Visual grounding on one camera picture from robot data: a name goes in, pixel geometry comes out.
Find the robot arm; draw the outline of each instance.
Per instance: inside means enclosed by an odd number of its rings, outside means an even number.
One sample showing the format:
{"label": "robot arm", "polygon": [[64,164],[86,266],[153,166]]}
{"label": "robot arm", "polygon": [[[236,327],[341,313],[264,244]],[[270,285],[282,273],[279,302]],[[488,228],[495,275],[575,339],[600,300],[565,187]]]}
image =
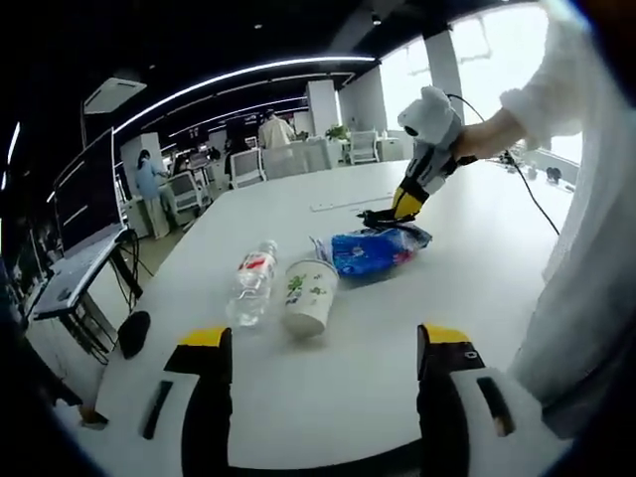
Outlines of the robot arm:
{"label": "robot arm", "polygon": [[458,166],[477,160],[455,161],[450,151],[462,131],[461,119],[441,89],[427,86],[398,117],[397,123],[414,140],[414,154],[404,179],[397,187],[391,209],[362,214],[365,226],[389,227],[412,221],[426,200],[444,185]]}

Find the potted plant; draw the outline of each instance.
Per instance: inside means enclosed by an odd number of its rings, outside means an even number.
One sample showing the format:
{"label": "potted plant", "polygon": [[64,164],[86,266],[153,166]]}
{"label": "potted plant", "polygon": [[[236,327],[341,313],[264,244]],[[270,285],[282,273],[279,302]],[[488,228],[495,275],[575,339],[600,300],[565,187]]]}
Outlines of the potted plant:
{"label": "potted plant", "polygon": [[325,136],[327,136],[330,141],[344,140],[349,137],[349,129],[342,124],[334,124],[327,130]]}

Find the computer monitor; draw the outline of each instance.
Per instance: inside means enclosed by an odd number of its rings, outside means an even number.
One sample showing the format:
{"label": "computer monitor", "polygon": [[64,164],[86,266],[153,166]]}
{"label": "computer monitor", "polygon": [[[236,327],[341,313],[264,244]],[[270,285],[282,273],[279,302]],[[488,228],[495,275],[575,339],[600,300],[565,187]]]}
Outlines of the computer monitor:
{"label": "computer monitor", "polygon": [[113,147],[110,129],[87,146],[56,180],[56,215],[65,254],[100,231],[122,224]]}

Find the window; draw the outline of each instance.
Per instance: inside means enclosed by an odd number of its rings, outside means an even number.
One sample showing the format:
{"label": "window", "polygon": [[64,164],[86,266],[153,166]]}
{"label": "window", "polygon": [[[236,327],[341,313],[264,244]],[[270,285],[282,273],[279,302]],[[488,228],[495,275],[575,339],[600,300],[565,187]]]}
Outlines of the window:
{"label": "window", "polygon": [[426,46],[422,37],[386,55],[380,65],[388,129],[400,129],[398,115],[419,91],[432,84]]}
{"label": "window", "polygon": [[[457,56],[462,95],[486,118],[501,107],[499,96],[523,87],[544,57],[548,16],[538,5],[490,10],[453,24],[451,39]],[[479,122],[464,108],[466,122]],[[552,151],[580,162],[581,135],[553,140]]]}

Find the air vent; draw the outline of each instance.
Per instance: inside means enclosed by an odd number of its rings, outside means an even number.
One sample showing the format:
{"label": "air vent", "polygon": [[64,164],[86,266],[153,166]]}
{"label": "air vent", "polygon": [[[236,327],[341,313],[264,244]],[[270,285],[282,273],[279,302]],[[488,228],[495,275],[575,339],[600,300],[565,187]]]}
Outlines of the air vent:
{"label": "air vent", "polygon": [[109,78],[83,104],[84,114],[113,112],[146,84],[131,79]]}

